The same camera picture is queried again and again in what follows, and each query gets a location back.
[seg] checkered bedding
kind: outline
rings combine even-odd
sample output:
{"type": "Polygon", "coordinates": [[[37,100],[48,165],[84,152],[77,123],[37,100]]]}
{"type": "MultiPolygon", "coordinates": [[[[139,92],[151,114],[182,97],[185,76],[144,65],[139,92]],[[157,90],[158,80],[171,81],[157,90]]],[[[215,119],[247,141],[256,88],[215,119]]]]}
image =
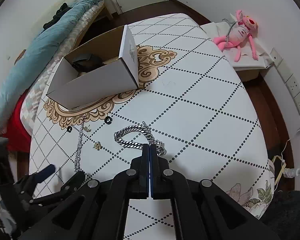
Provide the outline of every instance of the checkered bedding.
{"type": "MultiPolygon", "coordinates": [[[[141,89],[126,99],[114,96],[102,104],[95,102],[85,112],[67,112],[50,101],[45,95],[48,81],[34,124],[29,172],[50,163],[57,171],[37,186],[34,197],[58,191],[74,174],[78,116],[88,114],[91,132],[84,132],[81,154],[86,182],[111,179],[130,167],[141,151],[122,148],[113,133],[145,121],[154,137],[165,143],[164,158],[171,169],[188,179],[210,179],[260,218],[273,196],[273,173],[257,114],[233,68],[185,14],[129,27],[139,44],[140,65],[145,70],[156,66],[149,70],[154,77],[142,83],[145,77],[140,73],[141,89]],[[103,121],[107,115],[113,118],[110,125],[103,121]],[[68,125],[73,125],[71,133],[66,132],[68,125]],[[100,151],[94,149],[97,141],[103,147],[100,151]]],[[[124,139],[147,143],[140,133],[124,139]]],[[[175,239],[173,227],[169,200],[130,200],[125,239],[175,239]]]]}

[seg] cardboard box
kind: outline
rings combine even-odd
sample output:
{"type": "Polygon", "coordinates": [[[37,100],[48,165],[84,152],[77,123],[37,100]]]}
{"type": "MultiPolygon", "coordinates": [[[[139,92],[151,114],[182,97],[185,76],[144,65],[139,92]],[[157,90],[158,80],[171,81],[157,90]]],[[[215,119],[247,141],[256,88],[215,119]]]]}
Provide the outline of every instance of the cardboard box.
{"type": "Polygon", "coordinates": [[[67,109],[138,88],[137,47],[127,25],[93,38],[64,56],[47,96],[67,109]],[[78,77],[72,61],[92,53],[106,64],[78,77]]]}

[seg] blue blanket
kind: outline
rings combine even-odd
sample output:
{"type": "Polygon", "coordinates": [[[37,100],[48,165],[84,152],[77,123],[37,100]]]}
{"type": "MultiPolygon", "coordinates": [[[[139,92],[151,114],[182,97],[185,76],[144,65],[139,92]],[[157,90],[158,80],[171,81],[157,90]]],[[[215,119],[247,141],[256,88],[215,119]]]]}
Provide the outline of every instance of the blue blanket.
{"type": "Polygon", "coordinates": [[[81,0],[52,27],[36,37],[11,69],[0,89],[0,134],[20,96],[35,81],[82,15],[101,0],[81,0]]]}

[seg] red fabric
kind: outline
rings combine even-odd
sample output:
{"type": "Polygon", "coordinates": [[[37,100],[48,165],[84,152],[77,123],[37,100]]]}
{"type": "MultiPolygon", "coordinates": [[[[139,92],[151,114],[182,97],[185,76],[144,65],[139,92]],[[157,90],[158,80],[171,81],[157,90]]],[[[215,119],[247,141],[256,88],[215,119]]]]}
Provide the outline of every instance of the red fabric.
{"type": "Polygon", "coordinates": [[[23,127],[20,120],[21,106],[26,94],[27,90],[19,98],[16,107],[14,108],[14,111],[8,121],[7,133],[2,135],[2,137],[9,138],[7,148],[10,151],[30,152],[31,136],[23,127]]]}

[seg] white cable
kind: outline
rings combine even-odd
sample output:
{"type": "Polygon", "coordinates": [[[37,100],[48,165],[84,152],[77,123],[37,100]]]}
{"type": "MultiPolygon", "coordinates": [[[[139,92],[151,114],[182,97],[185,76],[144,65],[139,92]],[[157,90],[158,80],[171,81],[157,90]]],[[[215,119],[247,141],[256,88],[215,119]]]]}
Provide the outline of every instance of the white cable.
{"type": "Polygon", "coordinates": [[[286,147],[287,147],[288,141],[294,139],[294,138],[297,136],[298,132],[300,132],[300,129],[296,132],[296,134],[295,134],[292,138],[290,138],[290,139],[288,139],[288,140],[286,141],[286,145],[284,146],[284,148],[283,148],[283,150],[282,150],[282,152],[281,152],[281,168],[282,168],[282,166],[283,166],[283,163],[285,163],[285,160],[283,159],[283,152],[284,152],[284,150],[285,150],[286,147]]]}
{"type": "Polygon", "coordinates": [[[228,42],[229,42],[229,34],[230,34],[230,32],[231,32],[231,29],[232,29],[233,26],[234,26],[236,23],[238,23],[238,22],[237,22],[237,21],[234,21],[233,23],[230,23],[227,19],[223,19],[222,21],[223,21],[223,22],[227,22],[229,25],[231,24],[231,26],[230,26],[230,28],[229,28],[229,30],[228,30],[228,33],[226,34],[226,44],[225,44],[225,46],[224,46],[224,47],[226,47],[227,44],[228,44],[228,42]]]}

